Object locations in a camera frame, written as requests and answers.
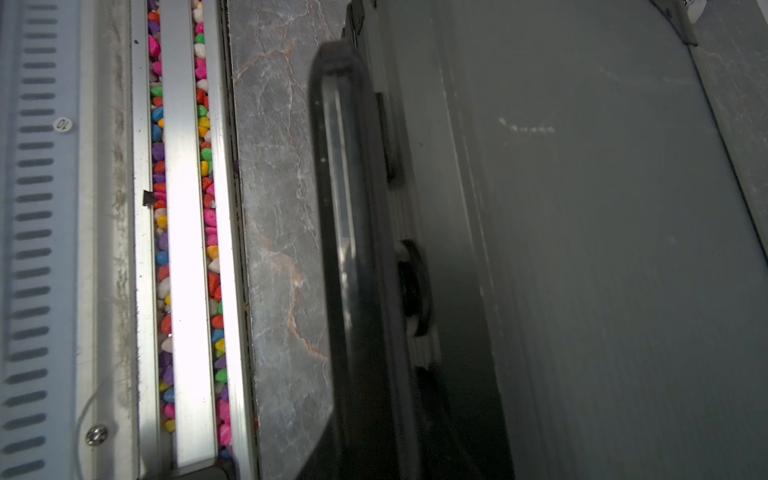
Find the screw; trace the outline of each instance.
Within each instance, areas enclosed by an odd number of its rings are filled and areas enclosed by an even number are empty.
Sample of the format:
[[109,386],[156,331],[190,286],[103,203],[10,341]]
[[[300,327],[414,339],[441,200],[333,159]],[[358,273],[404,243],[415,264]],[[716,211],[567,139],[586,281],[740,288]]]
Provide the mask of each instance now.
[[102,443],[104,443],[105,440],[107,440],[107,437],[109,436],[109,430],[107,429],[107,426],[104,424],[98,424],[90,427],[88,432],[85,434],[85,443],[89,444],[92,447],[98,447]]

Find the blue pebble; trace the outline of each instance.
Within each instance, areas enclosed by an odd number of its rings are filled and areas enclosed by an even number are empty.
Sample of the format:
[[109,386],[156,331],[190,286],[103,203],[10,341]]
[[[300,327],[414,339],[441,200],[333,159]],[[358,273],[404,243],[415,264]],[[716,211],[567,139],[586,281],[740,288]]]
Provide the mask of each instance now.
[[163,400],[165,400],[166,403],[176,402],[176,394],[174,393],[174,387],[170,387],[168,390],[163,392]]
[[163,117],[163,108],[158,107],[155,109],[155,111],[152,112],[152,121],[154,123],[157,123],[160,121],[160,119]]
[[152,141],[163,140],[163,129],[160,125],[152,124]]
[[157,261],[157,265],[166,266],[168,265],[168,252],[160,252],[154,259]]
[[210,341],[213,343],[218,342],[222,338],[224,338],[224,331],[222,329],[214,329],[214,331],[210,333]]

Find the white pebble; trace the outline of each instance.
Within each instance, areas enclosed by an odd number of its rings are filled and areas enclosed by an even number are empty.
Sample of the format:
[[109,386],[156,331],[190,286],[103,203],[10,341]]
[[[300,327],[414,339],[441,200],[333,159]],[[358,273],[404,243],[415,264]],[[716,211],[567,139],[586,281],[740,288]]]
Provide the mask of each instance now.
[[194,44],[194,56],[198,58],[205,58],[205,44],[204,43],[196,43]]
[[168,353],[174,352],[174,341],[172,340],[172,337],[168,337],[163,340],[163,342],[160,344],[160,350]]
[[219,303],[211,297],[208,297],[208,313],[210,318],[214,318],[219,314]]
[[163,281],[157,284],[157,298],[165,298],[170,295],[170,277],[163,278]]
[[211,272],[221,273],[221,269],[219,268],[219,257],[214,258],[211,263],[208,263],[208,270]]

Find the purple pebble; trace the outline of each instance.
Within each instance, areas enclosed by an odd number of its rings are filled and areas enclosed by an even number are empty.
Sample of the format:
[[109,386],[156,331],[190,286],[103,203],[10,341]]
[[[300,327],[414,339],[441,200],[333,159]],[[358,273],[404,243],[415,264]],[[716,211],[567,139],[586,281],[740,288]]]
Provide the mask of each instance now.
[[165,146],[163,144],[152,145],[152,158],[156,161],[165,160]]
[[164,252],[168,251],[168,232],[163,233],[157,238],[157,248]]
[[165,367],[165,370],[163,370],[163,381],[168,384],[168,386],[174,386],[174,366],[169,365]]
[[160,368],[164,369],[174,361],[174,356],[168,352],[162,352],[160,358],[157,360],[157,364]]
[[227,356],[222,356],[220,359],[214,362],[214,369],[221,370],[227,367]]

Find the green pebble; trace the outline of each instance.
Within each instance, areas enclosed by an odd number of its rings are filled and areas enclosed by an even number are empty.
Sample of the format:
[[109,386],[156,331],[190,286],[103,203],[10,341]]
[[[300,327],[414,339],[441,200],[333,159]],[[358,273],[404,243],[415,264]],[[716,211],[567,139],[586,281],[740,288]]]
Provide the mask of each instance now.
[[221,369],[216,372],[216,376],[214,378],[217,382],[227,383],[227,369]]

